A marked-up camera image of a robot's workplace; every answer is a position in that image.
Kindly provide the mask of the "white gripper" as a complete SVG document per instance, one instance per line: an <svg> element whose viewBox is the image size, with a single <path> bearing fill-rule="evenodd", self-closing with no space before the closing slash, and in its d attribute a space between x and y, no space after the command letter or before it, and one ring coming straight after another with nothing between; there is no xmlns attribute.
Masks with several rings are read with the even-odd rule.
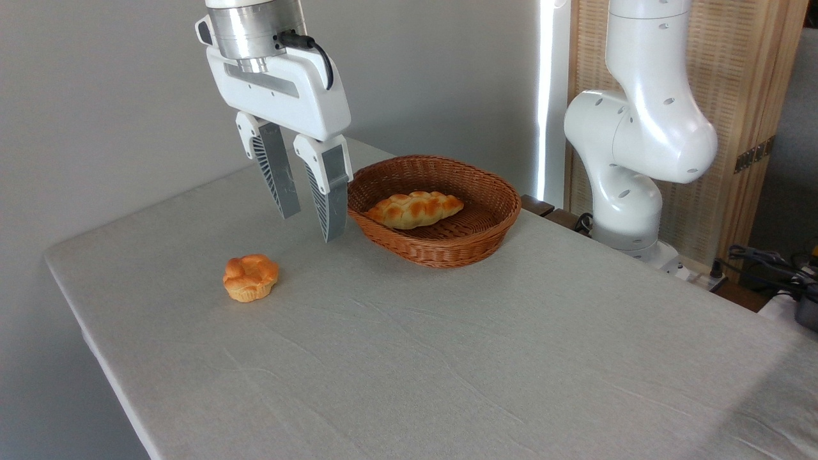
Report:
<svg viewBox="0 0 818 460"><path fill-rule="evenodd" d="M265 73L240 70L216 47L207 47L206 55L222 98L243 111L235 120L243 148L260 166L282 217L300 212L300 206L280 126L299 133L294 147L307 167L324 241L338 238L346 225L353 171L346 139L339 135L351 114L337 68L327 89L325 64L314 49L269 56Z"/></svg>

